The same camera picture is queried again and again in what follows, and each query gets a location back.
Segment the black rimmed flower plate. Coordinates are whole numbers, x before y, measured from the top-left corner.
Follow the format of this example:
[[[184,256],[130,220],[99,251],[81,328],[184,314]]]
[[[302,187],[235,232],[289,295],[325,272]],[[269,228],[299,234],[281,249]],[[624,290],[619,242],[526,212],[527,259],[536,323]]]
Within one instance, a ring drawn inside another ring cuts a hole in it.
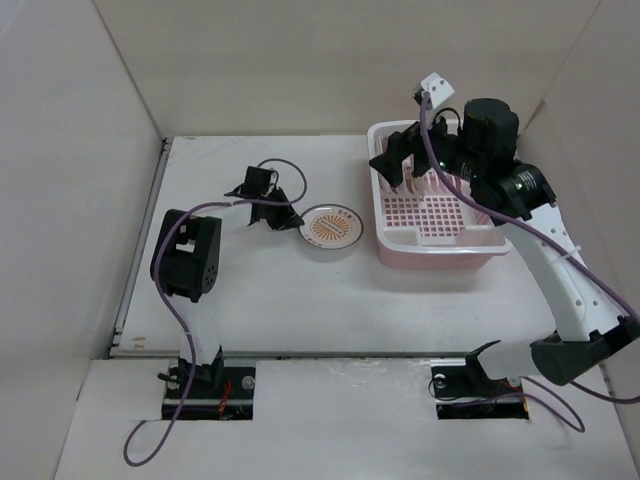
[[[405,161],[405,184],[407,190],[414,196],[423,197],[425,194],[424,176],[414,175],[414,158]]]

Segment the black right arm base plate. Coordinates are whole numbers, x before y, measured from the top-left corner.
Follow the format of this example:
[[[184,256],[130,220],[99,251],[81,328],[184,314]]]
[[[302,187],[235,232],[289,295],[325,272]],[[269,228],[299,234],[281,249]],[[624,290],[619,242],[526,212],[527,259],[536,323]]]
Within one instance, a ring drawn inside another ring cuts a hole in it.
[[[458,363],[431,366],[428,390],[439,420],[528,420],[520,387],[491,380],[475,367]]]

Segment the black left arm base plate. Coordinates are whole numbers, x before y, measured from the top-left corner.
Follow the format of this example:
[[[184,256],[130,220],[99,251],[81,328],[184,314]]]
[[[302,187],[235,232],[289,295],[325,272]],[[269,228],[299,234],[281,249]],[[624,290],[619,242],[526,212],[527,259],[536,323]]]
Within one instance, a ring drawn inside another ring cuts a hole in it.
[[[179,368],[172,366],[159,373],[165,383],[161,406],[163,420],[171,420],[178,409],[186,378],[178,377]],[[253,419],[256,368],[229,366],[224,369],[220,386],[195,380],[180,410],[178,420],[248,421]]]

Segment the green rimmed white plate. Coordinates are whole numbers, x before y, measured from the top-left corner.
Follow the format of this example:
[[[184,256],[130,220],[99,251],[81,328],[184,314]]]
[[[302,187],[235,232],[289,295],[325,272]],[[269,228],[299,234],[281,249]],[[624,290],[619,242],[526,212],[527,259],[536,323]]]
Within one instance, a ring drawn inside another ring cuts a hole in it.
[[[382,173],[378,174],[379,184],[381,189],[381,195],[388,195],[391,191],[390,184],[387,180],[387,176],[389,174],[389,161],[387,159],[386,150],[387,150],[388,138],[383,137],[381,139],[381,155],[384,157],[382,160]]]

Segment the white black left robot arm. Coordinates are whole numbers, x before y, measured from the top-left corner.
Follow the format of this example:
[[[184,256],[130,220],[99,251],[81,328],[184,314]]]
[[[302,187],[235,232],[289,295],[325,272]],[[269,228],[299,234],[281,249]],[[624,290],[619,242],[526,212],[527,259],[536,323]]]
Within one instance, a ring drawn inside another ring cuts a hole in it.
[[[278,185],[279,173],[270,167],[276,159],[267,159],[246,169],[242,183],[228,192],[228,202],[208,202],[189,211],[169,209],[164,214],[154,248],[150,275],[163,298],[178,296],[197,303],[209,293],[217,280],[222,240],[222,219],[198,216],[200,210],[251,207],[249,223],[266,222],[273,231],[297,229],[304,225],[293,204],[305,196],[308,183],[291,200]]]

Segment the orange sunburst plate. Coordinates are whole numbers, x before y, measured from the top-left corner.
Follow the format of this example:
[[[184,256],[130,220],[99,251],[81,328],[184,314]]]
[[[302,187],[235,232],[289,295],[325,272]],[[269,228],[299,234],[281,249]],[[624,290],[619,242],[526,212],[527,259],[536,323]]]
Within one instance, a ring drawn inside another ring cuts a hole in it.
[[[300,215],[298,228],[308,245],[327,251],[339,251],[354,246],[364,234],[364,222],[350,207],[325,203],[308,208]]]

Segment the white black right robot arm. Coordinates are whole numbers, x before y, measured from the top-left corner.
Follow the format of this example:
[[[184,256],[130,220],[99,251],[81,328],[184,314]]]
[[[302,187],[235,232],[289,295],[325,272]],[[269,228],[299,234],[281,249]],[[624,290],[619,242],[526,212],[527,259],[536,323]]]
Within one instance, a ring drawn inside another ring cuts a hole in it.
[[[543,173],[517,158],[509,105],[474,99],[451,130],[441,111],[386,122],[367,134],[381,261],[413,270],[476,269],[518,251],[555,322],[538,340],[488,342],[433,374],[450,397],[497,393],[540,375],[574,384],[639,337],[638,314],[585,266]]]

